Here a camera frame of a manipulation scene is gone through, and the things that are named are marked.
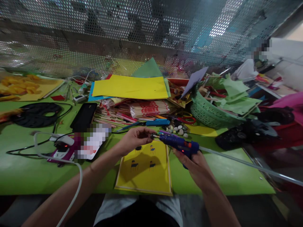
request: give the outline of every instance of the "glue gun nozzle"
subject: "glue gun nozzle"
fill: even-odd
[[[155,134],[155,133],[152,133],[151,134],[151,139],[154,139],[154,138],[160,138],[160,136],[159,135],[157,135],[157,134]]]

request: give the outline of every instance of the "hot glue gun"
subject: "hot glue gun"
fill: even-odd
[[[157,135],[155,133],[151,134],[151,138],[158,138],[160,141],[162,141],[164,144],[171,146],[178,151],[182,152],[184,155],[186,155],[189,159],[191,159],[192,154],[197,154],[199,150],[199,144],[197,142],[191,141],[185,141],[185,139],[180,137],[174,137],[171,135],[166,134],[160,134]]]

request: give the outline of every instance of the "metal mesh wall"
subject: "metal mesh wall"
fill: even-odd
[[[164,76],[238,67],[299,0],[0,0],[0,67],[56,76],[131,75],[154,57]]]

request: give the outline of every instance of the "pink cloth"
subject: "pink cloth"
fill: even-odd
[[[281,99],[278,99],[274,101],[273,105],[269,108],[284,108],[286,106],[294,109],[293,114],[295,121],[303,126],[303,92],[287,95]]]

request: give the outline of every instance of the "craft table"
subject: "craft table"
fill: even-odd
[[[40,102],[54,102],[51,98],[46,98]],[[32,102],[2,102],[0,111],[12,110]],[[56,133],[71,132],[70,124],[76,116],[81,104],[73,106],[72,110],[58,120],[63,124],[57,125]],[[16,124],[0,125],[0,195],[26,195],[26,194],[51,194],[67,182],[72,176],[78,174],[79,169],[75,165],[65,165],[61,168],[55,163],[49,163],[39,157],[24,157],[6,154],[6,151],[23,148],[33,145],[33,130],[52,132],[53,126],[46,128],[24,128]],[[101,146],[97,155],[108,151],[113,147],[124,134],[112,134]],[[40,134],[38,142],[46,140],[49,135]],[[189,138],[198,142],[201,146],[216,151],[223,152],[215,143],[212,137],[204,137],[189,134]],[[49,153],[55,150],[53,142],[47,142],[39,146],[42,153]],[[34,148],[30,148],[21,153],[35,153]],[[225,152],[228,155],[250,161],[243,149],[236,149]],[[182,167],[175,155],[170,152],[170,167],[172,186],[175,194],[201,194],[189,175],[188,170]],[[226,159],[214,154],[205,154],[205,158],[213,171],[222,191],[226,195],[252,195],[252,194],[273,194],[275,191],[265,180],[263,175],[254,168],[240,164],[233,160]],[[82,168],[87,168],[91,163],[84,162]],[[119,169],[119,163],[109,171],[103,181],[95,189],[95,193],[117,193],[134,194],[134,192],[114,190],[114,185]]]

